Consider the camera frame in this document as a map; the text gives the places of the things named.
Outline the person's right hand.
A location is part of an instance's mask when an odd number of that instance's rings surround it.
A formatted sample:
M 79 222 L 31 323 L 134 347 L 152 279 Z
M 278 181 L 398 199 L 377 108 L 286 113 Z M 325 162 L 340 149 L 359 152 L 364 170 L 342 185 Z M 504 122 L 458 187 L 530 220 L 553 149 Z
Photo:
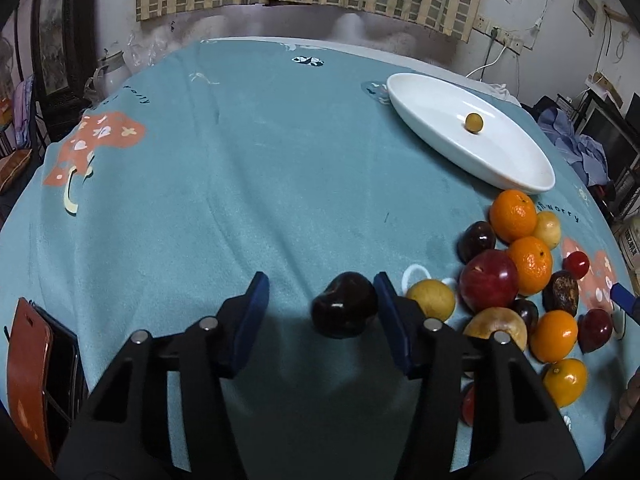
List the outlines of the person's right hand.
M 620 403 L 614 419 L 614 436 L 622 430 L 640 398 L 640 370 L 630 378 L 627 388 L 620 397 Z

